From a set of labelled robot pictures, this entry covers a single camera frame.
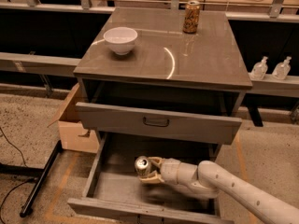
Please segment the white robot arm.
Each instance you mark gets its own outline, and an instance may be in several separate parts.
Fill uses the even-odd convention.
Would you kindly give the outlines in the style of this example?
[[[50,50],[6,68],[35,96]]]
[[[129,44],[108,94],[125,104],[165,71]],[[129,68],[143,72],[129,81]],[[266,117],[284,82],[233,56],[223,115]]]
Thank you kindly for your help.
[[[175,159],[140,156],[139,180],[147,184],[182,185],[200,198],[214,199],[222,190],[264,224],[299,224],[299,209],[231,174],[213,161],[198,165]]]

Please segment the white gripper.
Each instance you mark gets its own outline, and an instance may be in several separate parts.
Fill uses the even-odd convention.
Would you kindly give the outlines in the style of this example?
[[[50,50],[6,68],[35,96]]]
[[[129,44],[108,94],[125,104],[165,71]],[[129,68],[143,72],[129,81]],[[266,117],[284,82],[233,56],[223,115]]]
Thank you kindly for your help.
[[[175,159],[163,159],[161,157],[149,157],[151,167],[160,169],[159,174],[153,171],[147,176],[140,177],[139,180],[145,184],[167,183],[172,185],[182,185],[194,190],[198,187],[198,166]]]

